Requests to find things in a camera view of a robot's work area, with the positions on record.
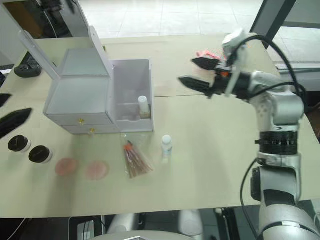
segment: beige table surface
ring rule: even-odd
[[[2,93],[13,96],[0,108],[0,116],[14,110],[33,108],[27,123],[0,140],[0,217],[67,217],[170,211],[180,209],[239,206],[239,188],[249,163],[256,157],[259,136],[253,107],[235,98],[192,95],[176,77],[186,74],[209,75],[190,63],[195,51],[220,49],[223,35],[173,36],[104,39],[112,59],[151,58],[155,131],[144,134],[146,154],[155,171],[135,179],[125,172],[119,134],[71,135],[43,114],[50,86],[46,73],[22,79],[12,72]],[[63,48],[83,46],[85,39],[42,40],[50,57],[58,63]],[[249,48],[250,67],[276,73],[259,42]],[[35,164],[28,153],[7,148],[18,134],[28,137],[32,146],[45,145],[53,150],[48,164]],[[161,159],[161,137],[173,140],[172,160]],[[301,121],[299,151],[302,154],[302,199],[320,198],[320,146],[306,117]],[[76,174],[60,177],[55,165],[61,158],[78,160]],[[100,181],[84,177],[91,161],[106,161],[108,176]],[[244,189],[247,204],[249,184]]]

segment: white bottle cap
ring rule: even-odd
[[[150,112],[149,105],[148,105],[148,99],[146,96],[140,96],[138,98],[138,102],[139,102],[139,107],[140,107],[141,113],[149,113]]]
[[[163,145],[169,145],[169,144],[171,144],[171,142],[172,142],[172,138],[170,135],[164,135],[162,137],[162,144]]]

